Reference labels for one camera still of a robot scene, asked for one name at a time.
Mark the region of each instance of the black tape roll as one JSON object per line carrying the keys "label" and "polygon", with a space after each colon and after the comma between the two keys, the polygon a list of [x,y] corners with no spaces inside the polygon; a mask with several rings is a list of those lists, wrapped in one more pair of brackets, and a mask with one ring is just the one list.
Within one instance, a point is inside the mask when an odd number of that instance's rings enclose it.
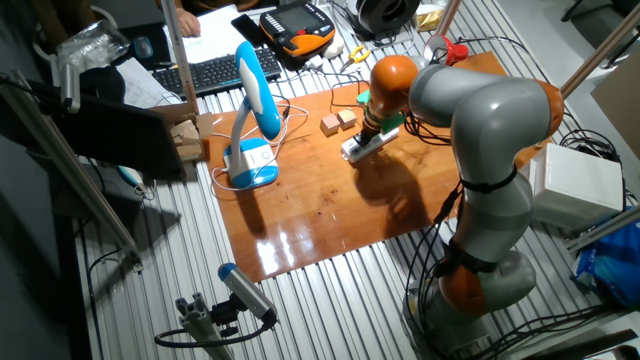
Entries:
{"label": "black tape roll", "polygon": [[358,20],[372,32],[380,34],[399,29],[418,10],[420,0],[357,0]]}

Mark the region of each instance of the white box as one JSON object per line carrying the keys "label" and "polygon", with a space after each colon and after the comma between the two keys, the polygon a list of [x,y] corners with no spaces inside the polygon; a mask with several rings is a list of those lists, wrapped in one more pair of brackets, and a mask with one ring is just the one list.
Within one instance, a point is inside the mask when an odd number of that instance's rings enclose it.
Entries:
{"label": "white box", "polygon": [[533,190],[533,219],[585,230],[622,211],[620,164],[549,144],[521,170]]}

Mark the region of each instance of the blue plastic bag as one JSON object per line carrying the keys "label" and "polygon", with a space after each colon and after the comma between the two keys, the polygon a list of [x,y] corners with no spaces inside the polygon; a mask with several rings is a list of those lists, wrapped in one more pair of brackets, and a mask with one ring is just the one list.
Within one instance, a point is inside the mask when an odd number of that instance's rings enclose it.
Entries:
{"label": "blue plastic bag", "polygon": [[573,265],[574,280],[640,309],[640,221],[585,249]]}

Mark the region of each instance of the chair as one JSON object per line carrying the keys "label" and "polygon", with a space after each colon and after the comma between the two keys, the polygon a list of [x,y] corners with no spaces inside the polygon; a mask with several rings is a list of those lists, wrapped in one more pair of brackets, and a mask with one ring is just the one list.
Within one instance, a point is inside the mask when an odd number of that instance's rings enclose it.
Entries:
{"label": "chair", "polygon": [[[583,16],[589,13],[592,13],[594,11],[606,8],[606,7],[611,7],[616,13],[620,14],[622,17],[627,17],[627,15],[629,15],[629,13],[638,5],[638,3],[640,3],[640,0],[611,0],[611,4],[604,4],[598,7],[595,7],[593,9],[589,9],[586,11],[583,11],[579,14],[572,14],[577,8],[578,6],[580,6],[580,4],[582,4],[584,0],[576,0],[576,2],[569,8],[569,10],[567,10],[567,12],[564,14],[564,16],[562,17],[561,21],[562,22],[567,22],[571,19],[574,19],[578,16]],[[633,38],[627,42],[620,50],[618,50],[609,60],[609,62],[607,63],[607,65],[605,66],[605,69],[609,69],[613,66],[613,64],[616,62],[616,60],[618,60],[618,58],[620,56],[622,56],[622,54],[624,54],[625,51],[627,51],[627,49],[629,49],[629,47],[631,47],[631,45],[633,45],[633,43],[638,40],[638,38],[640,38],[640,25],[636,27],[637,30],[637,34],[633,36]]]}

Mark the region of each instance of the green part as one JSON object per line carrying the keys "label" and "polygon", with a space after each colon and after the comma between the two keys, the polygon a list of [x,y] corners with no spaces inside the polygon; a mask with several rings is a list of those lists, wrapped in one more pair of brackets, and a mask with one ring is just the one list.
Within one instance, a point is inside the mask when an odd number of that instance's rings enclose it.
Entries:
{"label": "green part", "polygon": [[356,98],[356,100],[360,103],[360,104],[366,104],[369,102],[369,99],[371,99],[371,95],[369,95],[369,90],[363,92],[362,94],[358,95],[358,97]]}
{"label": "green part", "polygon": [[402,125],[404,123],[404,116],[402,116],[401,113],[397,113],[396,116],[394,116],[393,118],[384,121],[384,123],[382,124],[382,133],[386,134],[389,131],[397,128],[398,126]]}

